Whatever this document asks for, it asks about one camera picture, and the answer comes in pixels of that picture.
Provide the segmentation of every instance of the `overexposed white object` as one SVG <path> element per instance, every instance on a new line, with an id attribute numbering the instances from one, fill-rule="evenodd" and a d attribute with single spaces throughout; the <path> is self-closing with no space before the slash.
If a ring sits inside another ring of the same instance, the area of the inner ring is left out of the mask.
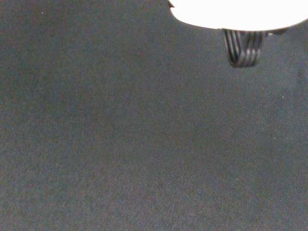
<path id="1" fill-rule="evenodd" d="M 178 20 L 206 28 L 270 31 L 308 19 L 308 0 L 169 0 Z"/>

